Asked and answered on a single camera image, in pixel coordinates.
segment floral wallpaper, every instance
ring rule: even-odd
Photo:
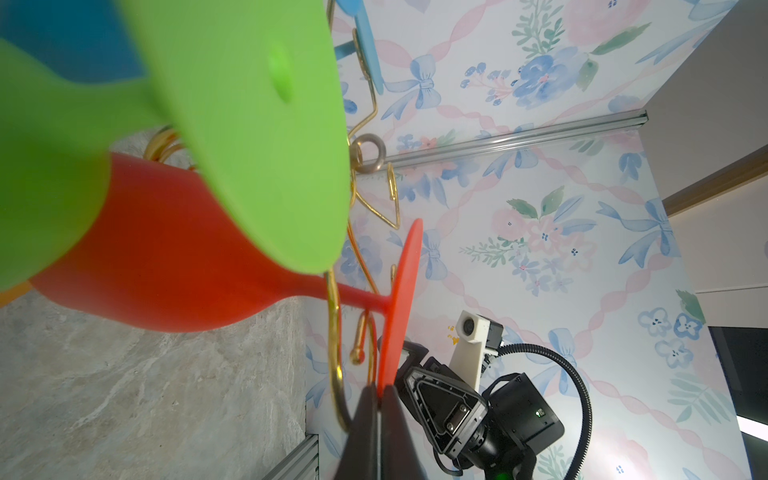
[[[366,0],[385,89],[364,131],[391,155],[642,108],[735,4]],[[353,26],[337,9],[335,43]],[[338,65],[351,126],[372,105],[355,55]]]

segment wooden trim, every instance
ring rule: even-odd
[[[768,145],[663,200],[667,216],[702,204],[768,175]]]

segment pink flower pattern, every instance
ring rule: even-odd
[[[560,246],[563,239],[562,229],[554,223],[551,217],[530,220],[525,225],[528,231],[528,247],[531,252],[543,252],[552,255]]]
[[[563,259],[564,270],[569,273],[575,270],[582,272],[592,270],[592,257],[597,250],[598,245],[587,241],[581,232],[563,237],[563,241],[558,244],[558,253]]]
[[[491,227],[497,237],[507,240],[523,238],[528,232],[528,226],[523,216],[511,208],[496,210],[493,213]]]
[[[650,0],[571,0],[565,6],[565,32],[573,45],[597,45],[632,26]]]

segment gray marble surface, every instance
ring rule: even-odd
[[[30,292],[0,309],[0,478],[262,478],[304,438],[303,303],[148,332]]]

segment gold metal ring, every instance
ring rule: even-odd
[[[372,164],[363,164],[362,162],[360,147],[366,142],[376,145],[376,148],[379,149],[379,155]],[[379,135],[362,134],[349,145],[349,162],[352,168],[360,174],[372,174],[381,170],[381,167],[384,166],[384,160],[386,160],[386,145]]]

